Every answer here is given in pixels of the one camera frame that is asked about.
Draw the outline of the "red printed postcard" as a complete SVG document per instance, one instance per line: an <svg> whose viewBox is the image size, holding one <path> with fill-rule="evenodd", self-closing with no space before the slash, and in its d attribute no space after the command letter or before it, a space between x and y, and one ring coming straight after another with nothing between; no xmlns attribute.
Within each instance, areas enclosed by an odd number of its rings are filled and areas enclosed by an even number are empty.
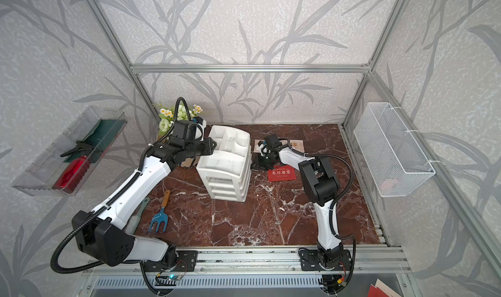
<svg viewBox="0 0 501 297"><path fill-rule="evenodd" d="M295 169L289 165L276 167L267 172L267 178L270 182L284 182L296 179Z"/></svg>

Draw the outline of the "beige printed postcard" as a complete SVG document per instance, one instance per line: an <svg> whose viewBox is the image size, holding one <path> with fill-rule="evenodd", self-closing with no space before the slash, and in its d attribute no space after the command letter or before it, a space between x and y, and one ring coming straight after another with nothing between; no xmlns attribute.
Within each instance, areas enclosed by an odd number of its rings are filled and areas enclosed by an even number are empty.
<svg viewBox="0 0 501 297"><path fill-rule="evenodd" d="M300 151L300 152L305 152L305 147L304 147L303 140L296 140L296 139L287 140L287 139L283 139L283 140L281 140L281 143L283 143L283 144L290 144L293 149L295 149L297 151Z"/></svg>
<svg viewBox="0 0 501 297"><path fill-rule="evenodd" d="M264 140L255 140L254 152L257 154L265 155L269 152L269 148Z"/></svg>

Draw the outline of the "white plastic drawer organizer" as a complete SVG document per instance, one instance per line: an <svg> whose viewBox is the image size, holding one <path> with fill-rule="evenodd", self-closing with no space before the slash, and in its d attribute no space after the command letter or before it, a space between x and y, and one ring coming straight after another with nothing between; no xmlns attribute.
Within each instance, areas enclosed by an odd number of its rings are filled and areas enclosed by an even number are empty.
<svg viewBox="0 0 501 297"><path fill-rule="evenodd" d="M251 136L246 131L213 126L209 137L216 142L211 156L202 156L198 174L212 199L243 203L251 175Z"/></svg>

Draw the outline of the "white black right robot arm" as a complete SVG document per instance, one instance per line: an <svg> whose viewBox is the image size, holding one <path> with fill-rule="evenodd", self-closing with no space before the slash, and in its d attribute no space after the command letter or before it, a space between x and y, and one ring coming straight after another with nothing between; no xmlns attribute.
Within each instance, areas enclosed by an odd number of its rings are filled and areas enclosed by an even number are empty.
<svg viewBox="0 0 501 297"><path fill-rule="evenodd" d="M312 156L283 143L275 134L258 142L257 164L274 170L281 163L299 171L303 189L314 204L318 225L317 257L322 268L333 269L341 258L343 246L335 227L334 206L340 182L326 157Z"/></svg>

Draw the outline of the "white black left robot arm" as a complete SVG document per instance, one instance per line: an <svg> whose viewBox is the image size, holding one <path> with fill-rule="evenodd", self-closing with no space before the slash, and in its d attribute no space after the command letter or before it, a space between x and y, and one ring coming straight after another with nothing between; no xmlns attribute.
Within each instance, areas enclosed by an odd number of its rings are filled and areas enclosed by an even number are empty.
<svg viewBox="0 0 501 297"><path fill-rule="evenodd" d="M210 156L216 142L204 136L201 117L174 123L166 143L150 144L133 174L91 212L73 217L72 239L78 249L100 264L117 266L128 260L168 261L169 245L162 240L125 232L135 209L152 189L188 158Z"/></svg>

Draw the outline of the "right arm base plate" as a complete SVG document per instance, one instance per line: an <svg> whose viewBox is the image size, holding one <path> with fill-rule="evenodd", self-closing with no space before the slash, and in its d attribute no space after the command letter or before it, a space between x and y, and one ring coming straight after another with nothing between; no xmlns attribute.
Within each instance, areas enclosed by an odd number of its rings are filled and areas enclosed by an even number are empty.
<svg viewBox="0 0 501 297"><path fill-rule="evenodd" d="M300 247L297 251L302 271L342 271L352 270L353 258L342 245L331 250L318 248L310 250Z"/></svg>

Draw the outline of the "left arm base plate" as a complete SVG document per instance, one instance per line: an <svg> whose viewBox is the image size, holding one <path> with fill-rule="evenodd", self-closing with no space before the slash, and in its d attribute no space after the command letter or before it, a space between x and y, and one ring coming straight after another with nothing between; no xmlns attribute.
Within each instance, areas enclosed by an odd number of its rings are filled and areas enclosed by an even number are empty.
<svg viewBox="0 0 501 297"><path fill-rule="evenodd" d="M169 251L160 261L147 260L144 263L145 272L174 271L174 272L194 272L198 251L181 250Z"/></svg>

